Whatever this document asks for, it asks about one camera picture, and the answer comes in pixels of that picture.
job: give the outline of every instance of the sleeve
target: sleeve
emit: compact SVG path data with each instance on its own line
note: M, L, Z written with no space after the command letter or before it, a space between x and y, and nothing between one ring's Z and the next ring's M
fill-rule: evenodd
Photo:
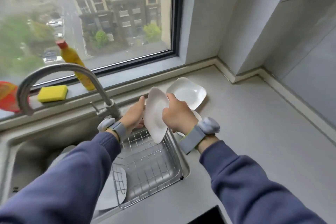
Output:
M248 156L238 156L223 141L209 146L200 163L233 224L326 224L284 186L270 181Z
M10 198L0 208L0 223L90 223L120 151L119 142L108 132L80 143Z

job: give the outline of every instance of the kitchen faucet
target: kitchen faucet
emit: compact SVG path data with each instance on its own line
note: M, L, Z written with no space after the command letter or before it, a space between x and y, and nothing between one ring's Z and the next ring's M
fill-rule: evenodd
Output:
M93 85L95 86L98 93L101 95L101 98L105 101L103 109L97 109L95 105L90 102L90 104L95 108L96 114L99 117L106 117L111 115L115 119L120 118L120 111L116 107L116 104L113 99L110 99L104 90L103 86L98 81L98 78L86 67L81 65L73 64L73 63L63 63L63 64L55 64L42 67L35 72L28 75L19 85L16 97L19 108L22 113L28 116L31 116L34 113L34 109L32 109L28 103L28 96L30 93L31 87L41 78L47 76L48 74L60 72L60 71L74 71L78 73L82 73L86 75Z

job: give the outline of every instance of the dish rack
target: dish rack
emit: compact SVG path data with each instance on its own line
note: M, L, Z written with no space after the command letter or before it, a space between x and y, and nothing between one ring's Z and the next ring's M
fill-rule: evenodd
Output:
M183 179L174 140L167 131L161 143L156 144L145 129L121 142L121 153L112 164L116 195L118 191L126 193L124 202L118 198L120 208L127 208ZM126 184L120 167L126 171Z

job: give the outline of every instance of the sponge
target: sponge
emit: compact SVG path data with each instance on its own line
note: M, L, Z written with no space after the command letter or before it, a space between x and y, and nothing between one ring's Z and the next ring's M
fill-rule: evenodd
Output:
M42 87L37 95L37 100L41 103L65 100L67 93L66 85Z

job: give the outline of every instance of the countertop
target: countertop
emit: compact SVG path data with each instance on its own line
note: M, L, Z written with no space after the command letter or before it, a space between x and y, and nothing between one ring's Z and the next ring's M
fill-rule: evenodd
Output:
M232 85L214 66L184 76L207 90L197 111L218 121L221 140L255 159L269 179L326 222L334 222L336 147L320 131L259 77ZM184 180L101 223L186 224L215 205L231 223L199 156L196 151L186 156L191 173Z

